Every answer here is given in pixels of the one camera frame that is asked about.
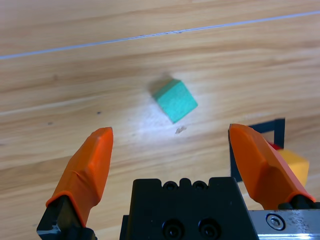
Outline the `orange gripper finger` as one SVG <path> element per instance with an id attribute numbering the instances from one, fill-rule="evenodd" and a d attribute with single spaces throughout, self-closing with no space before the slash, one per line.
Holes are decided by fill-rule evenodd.
<path id="1" fill-rule="evenodd" d="M 319 209 L 289 165 L 253 128 L 231 124 L 229 142 L 249 196 L 265 210 Z"/>
<path id="2" fill-rule="evenodd" d="M 70 158 L 36 228 L 42 240 L 97 239 L 87 221 L 102 199 L 113 143 L 113 129 L 99 128 Z"/>

